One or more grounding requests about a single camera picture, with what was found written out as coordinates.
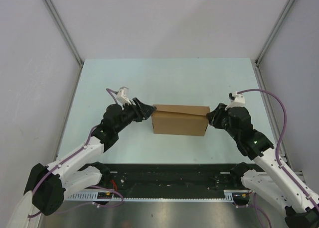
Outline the brown cardboard box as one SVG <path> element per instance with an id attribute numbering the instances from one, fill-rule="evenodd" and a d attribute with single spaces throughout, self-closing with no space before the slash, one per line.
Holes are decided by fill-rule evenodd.
<path id="1" fill-rule="evenodd" d="M 152 114 L 155 134 L 204 136 L 208 127 L 207 106 L 155 105 Z"/>

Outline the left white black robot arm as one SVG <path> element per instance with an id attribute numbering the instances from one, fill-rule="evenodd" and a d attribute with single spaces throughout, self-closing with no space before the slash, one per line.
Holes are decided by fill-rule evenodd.
<path id="1" fill-rule="evenodd" d="M 101 122 L 92 127 L 87 140 L 68 155 L 47 165 L 36 164 L 29 174 L 25 192 L 32 192 L 32 204 L 45 216 L 56 212 L 70 195 L 85 188 L 109 185 L 110 175 L 88 162 L 111 148 L 119 133 L 132 122 L 147 120 L 156 106 L 133 98 L 124 105 L 111 104 L 106 108 Z"/>

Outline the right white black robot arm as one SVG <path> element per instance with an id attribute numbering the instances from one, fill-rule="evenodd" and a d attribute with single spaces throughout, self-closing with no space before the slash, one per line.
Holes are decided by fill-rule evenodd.
<path id="1" fill-rule="evenodd" d="M 225 130 L 235 141 L 238 150 L 258 165 L 269 177 L 263 179 L 248 164 L 242 162 L 232 169 L 230 184 L 253 190 L 271 204 L 290 228 L 319 226 L 319 196 L 312 191 L 285 163 L 276 156 L 272 142 L 253 128 L 245 107 L 228 108 L 219 104 L 206 114 L 209 124 Z"/>

